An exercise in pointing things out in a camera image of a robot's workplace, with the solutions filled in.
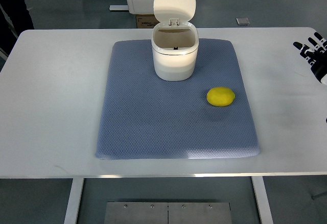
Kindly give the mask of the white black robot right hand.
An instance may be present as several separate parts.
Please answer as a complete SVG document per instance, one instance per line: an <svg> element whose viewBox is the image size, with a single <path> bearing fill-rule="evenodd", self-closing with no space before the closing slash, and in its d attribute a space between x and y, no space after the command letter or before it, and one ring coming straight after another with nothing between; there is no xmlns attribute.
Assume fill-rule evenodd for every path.
<svg viewBox="0 0 327 224"><path fill-rule="evenodd" d="M310 65L310 70L315 78L322 84L326 85L326 39L318 32L308 38L312 47L300 42L293 42L293 46L299 50L299 54Z"/></svg>

